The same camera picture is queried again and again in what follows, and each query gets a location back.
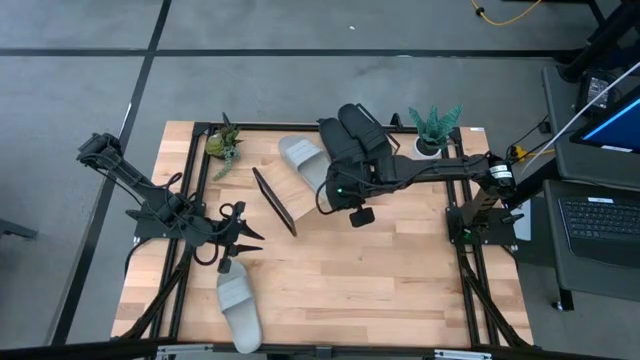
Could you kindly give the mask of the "dark furniture leg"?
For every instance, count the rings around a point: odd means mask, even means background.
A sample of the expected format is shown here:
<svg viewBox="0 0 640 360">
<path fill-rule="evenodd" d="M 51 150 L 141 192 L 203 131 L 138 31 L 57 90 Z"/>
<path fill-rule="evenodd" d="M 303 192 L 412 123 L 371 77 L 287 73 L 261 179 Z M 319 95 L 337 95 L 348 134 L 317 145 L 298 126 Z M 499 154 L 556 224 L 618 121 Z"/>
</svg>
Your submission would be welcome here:
<svg viewBox="0 0 640 360">
<path fill-rule="evenodd" d="M 34 240 L 38 231 L 0 218 L 0 239 L 3 236 L 18 236 L 26 240 Z"/>
</svg>

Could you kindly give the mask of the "teal plant white pot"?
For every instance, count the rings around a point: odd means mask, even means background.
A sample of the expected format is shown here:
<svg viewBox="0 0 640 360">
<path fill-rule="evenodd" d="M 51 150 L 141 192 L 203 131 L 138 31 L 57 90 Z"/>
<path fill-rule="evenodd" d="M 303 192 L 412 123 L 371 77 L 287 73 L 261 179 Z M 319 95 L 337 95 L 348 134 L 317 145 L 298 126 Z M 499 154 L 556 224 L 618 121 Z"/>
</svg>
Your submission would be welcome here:
<svg viewBox="0 0 640 360">
<path fill-rule="evenodd" d="M 443 149 L 448 146 L 449 137 L 457 126 L 461 113 L 460 104 L 444 113 L 440 113 L 438 107 L 432 105 L 425 116 L 409 107 L 408 114 L 417 131 L 413 142 L 413 157 L 418 160 L 439 159 Z"/>
</svg>

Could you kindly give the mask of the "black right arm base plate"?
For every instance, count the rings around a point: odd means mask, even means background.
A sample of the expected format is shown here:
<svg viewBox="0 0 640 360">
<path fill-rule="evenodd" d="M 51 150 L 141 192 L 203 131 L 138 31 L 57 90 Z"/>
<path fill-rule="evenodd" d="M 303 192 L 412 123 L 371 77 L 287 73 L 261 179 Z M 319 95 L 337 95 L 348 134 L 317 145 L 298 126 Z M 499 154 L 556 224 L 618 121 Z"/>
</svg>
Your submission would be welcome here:
<svg viewBox="0 0 640 360">
<path fill-rule="evenodd" d="M 479 223 L 466 225 L 461 208 L 446 209 L 449 239 L 464 245 L 514 245 L 514 224 L 521 218 L 522 214 L 513 215 L 508 209 L 492 208 Z"/>
</svg>

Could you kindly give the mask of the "wooden shelf black frame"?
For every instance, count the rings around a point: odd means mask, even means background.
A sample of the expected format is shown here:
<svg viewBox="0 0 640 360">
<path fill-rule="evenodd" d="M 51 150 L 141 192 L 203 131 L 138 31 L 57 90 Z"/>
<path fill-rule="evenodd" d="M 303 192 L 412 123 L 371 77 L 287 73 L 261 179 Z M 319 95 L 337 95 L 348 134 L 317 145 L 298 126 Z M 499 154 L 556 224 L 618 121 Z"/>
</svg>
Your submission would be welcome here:
<svg viewBox="0 0 640 360">
<path fill-rule="evenodd" d="M 281 138 L 301 135 L 324 150 L 319 143 L 318 129 L 318 124 L 257 124 L 254 131 L 257 132 L 258 140 L 267 140 L 267 135 L 273 135 L 277 149 Z M 315 192 L 282 157 L 267 165 L 253 167 L 252 172 L 266 201 L 291 235 L 296 237 L 296 221 L 316 208 Z"/>
</svg>

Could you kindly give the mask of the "monitor with blue screen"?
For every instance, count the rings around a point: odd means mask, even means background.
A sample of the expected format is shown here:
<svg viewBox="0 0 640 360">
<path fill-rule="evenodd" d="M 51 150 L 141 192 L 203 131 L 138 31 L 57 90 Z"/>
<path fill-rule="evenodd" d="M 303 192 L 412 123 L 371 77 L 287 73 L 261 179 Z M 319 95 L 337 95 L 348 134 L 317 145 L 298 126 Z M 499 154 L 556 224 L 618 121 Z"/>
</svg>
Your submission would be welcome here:
<svg viewBox="0 0 640 360">
<path fill-rule="evenodd" d="M 570 141 L 591 147 L 640 154 L 640 85 L 595 119 L 579 128 Z"/>
</svg>

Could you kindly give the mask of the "grey slide sandal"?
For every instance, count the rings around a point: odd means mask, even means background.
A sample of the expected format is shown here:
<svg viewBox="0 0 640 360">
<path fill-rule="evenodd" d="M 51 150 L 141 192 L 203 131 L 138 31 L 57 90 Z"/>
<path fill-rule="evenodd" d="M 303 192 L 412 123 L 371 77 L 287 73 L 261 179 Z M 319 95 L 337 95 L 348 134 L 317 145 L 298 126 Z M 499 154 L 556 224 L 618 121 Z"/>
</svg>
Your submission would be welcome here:
<svg viewBox="0 0 640 360">
<path fill-rule="evenodd" d="M 229 271 L 218 276 L 216 292 L 236 350 L 241 354 L 258 350 L 263 340 L 262 325 L 244 265 L 232 260 Z"/>
<path fill-rule="evenodd" d="M 325 190 L 321 189 L 321 185 L 326 179 L 331 164 L 327 152 L 301 135 L 281 138 L 278 150 L 284 162 L 305 181 L 313 192 L 320 191 L 320 196 L 325 199 Z"/>
</svg>

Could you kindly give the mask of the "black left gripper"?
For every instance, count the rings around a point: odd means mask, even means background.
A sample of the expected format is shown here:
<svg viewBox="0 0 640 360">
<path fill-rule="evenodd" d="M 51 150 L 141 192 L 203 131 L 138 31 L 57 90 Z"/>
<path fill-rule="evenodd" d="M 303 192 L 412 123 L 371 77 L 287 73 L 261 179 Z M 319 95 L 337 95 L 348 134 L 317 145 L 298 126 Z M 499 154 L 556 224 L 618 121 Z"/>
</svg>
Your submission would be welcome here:
<svg viewBox="0 0 640 360">
<path fill-rule="evenodd" d="M 207 243 L 213 246 L 214 258 L 231 258 L 243 252 L 262 250 L 262 247 L 258 246 L 237 244 L 240 235 L 264 240 L 264 237 L 246 225 L 242 218 L 245 206 L 245 202 L 225 203 L 219 208 L 221 220 L 204 217 L 204 232 Z"/>
</svg>

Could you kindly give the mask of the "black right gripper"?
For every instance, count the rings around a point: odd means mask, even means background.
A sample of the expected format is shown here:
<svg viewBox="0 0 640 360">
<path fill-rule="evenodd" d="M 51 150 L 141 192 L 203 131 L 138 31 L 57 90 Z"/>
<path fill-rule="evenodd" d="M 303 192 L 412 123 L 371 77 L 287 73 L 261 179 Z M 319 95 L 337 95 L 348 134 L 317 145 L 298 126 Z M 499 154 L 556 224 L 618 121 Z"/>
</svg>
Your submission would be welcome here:
<svg viewBox="0 0 640 360">
<path fill-rule="evenodd" d="M 365 160 L 359 169 L 330 164 L 319 187 L 319 197 L 327 198 L 332 210 L 347 210 L 360 206 L 370 197 L 382 195 L 378 166 L 378 159 Z"/>
</svg>

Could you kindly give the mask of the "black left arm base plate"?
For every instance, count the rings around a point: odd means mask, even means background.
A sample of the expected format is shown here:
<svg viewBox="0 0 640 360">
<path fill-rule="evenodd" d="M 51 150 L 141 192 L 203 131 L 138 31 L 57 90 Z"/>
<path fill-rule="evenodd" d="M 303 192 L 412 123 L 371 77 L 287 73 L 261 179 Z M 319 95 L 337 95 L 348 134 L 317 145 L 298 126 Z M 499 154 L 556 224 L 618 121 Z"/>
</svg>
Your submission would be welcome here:
<svg viewBox="0 0 640 360">
<path fill-rule="evenodd" d="M 127 210 L 127 215 L 136 221 L 134 236 L 138 238 L 176 238 L 182 237 L 178 225 L 167 227 L 158 221 L 146 203 L 139 210 Z"/>
</svg>

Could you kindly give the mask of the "black aluminium rig frame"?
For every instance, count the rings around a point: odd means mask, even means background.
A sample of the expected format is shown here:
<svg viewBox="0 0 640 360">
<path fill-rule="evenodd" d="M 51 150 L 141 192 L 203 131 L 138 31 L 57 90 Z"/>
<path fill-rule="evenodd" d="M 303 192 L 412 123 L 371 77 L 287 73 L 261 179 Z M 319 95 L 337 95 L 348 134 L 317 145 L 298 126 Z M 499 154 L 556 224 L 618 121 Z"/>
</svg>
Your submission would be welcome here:
<svg viewBox="0 0 640 360">
<path fill-rule="evenodd" d="M 263 353 L 320 360 L 617 360 L 546 351 L 527 344 L 519 331 L 496 345 L 487 342 L 485 326 L 473 320 L 477 299 L 462 287 L 457 254 L 447 237 L 443 206 L 455 200 L 453 185 L 423 185 L 399 199 L 380 200 L 372 230 L 351 229 L 346 220 L 316 213 L 287 230 L 249 170 L 256 167 L 278 186 L 287 171 L 279 161 L 279 138 L 315 136 L 316 126 L 242 124 L 241 162 L 218 184 L 207 177 L 211 161 L 204 154 L 204 137 L 213 130 L 211 123 L 168 122 L 154 177 L 164 181 L 171 171 L 182 170 L 184 185 L 206 202 L 209 216 L 225 202 L 246 203 L 258 238 L 243 262 L 257 297 Z M 189 351 L 232 351 L 212 267 L 191 266 L 185 282 L 170 294 L 158 337 L 149 331 L 128 335 L 176 259 L 176 250 L 161 239 L 149 240 L 135 253 L 112 339 L 0 350 L 0 360 L 165 359 Z"/>
</svg>

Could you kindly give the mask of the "black laptop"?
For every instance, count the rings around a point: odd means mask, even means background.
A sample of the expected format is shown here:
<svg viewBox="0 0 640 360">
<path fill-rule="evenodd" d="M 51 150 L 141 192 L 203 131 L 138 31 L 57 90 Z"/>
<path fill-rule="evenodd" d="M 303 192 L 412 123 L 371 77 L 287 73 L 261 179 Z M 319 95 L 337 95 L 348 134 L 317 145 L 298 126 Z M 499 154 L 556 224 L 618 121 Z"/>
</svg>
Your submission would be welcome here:
<svg viewBox="0 0 640 360">
<path fill-rule="evenodd" d="M 563 196 L 558 205 L 573 255 L 640 269 L 640 200 Z"/>
</svg>

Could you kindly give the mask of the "black stand leg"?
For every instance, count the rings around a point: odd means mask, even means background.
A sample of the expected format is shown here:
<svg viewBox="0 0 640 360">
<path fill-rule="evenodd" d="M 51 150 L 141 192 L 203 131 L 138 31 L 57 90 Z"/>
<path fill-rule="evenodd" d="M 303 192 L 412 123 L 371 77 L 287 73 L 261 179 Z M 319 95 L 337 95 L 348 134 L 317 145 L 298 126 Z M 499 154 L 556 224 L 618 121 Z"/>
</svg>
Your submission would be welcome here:
<svg viewBox="0 0 640 360">
<path fill-rule="evenodd" d="M 598 58 L 612 49 L 617 41 L 640 23 L 640 0 L 621 0 L 621 4 L 600 26 L 601 31 L 567 66 L 558 73 L 567 82 L 576 82 Z"/>
</svg>

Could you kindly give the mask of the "grey workstation cart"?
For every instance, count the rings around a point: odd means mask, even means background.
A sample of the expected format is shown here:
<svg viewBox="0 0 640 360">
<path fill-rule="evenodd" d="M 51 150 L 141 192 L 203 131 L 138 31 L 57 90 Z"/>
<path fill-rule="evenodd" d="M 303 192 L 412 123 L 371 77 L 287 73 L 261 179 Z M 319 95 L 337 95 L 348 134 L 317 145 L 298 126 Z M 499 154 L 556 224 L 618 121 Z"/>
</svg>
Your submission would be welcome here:
<svg viewBox="0 0 640 360">
<path fill-rule="evenodd" d="M 556 173 L 542 182 L 547 207 L 560 304 L 569 309 L 571 291 L 640 302 L 640 250 L 610 253 L 625 256 L 629 267 L 579 257 L 570 250 L 561 218 L 563 197 L 640 200 L 640 154 L 573 143 L 565 134 L 555 141 Z"/>
</svg>

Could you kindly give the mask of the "black power supply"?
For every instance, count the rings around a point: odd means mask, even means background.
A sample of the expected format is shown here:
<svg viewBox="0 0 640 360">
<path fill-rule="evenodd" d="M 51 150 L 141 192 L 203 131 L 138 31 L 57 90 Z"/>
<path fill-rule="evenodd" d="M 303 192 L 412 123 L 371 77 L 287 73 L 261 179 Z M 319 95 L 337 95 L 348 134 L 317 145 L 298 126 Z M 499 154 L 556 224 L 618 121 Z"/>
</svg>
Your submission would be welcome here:
<svg viewBox="0 0 640 360">
<path fill-rule="evenodd" d="M 604 71 L 584 72 L 579 82 L 577 109 L 585 108 L 584 116 L 604 112 L 613 103 L 610 92 L 605 92 L 613 81 L 614 77 Z"/>
</svg>

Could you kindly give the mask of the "small green succulent plant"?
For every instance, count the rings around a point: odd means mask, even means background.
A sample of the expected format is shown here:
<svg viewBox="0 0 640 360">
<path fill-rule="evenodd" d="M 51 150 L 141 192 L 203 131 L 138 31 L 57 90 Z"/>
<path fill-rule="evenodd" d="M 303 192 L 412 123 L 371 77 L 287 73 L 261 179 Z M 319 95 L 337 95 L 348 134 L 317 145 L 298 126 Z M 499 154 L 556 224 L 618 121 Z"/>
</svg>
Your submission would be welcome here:
<svg viewBox="0 0 640 360">
<path fill-rule="evenodd" d="M 238 145 L 242 140 L 238 138 L 239 133 L 240 129 L 236 125 L 225 125 L 217 128 L 213 136 L 207 140 L 205 152 L 224 162 L 222 169 L 214 176 L 214 181 L 225 177 L 232 169 L 234 162 L 240 158 Z"/>
</svg>

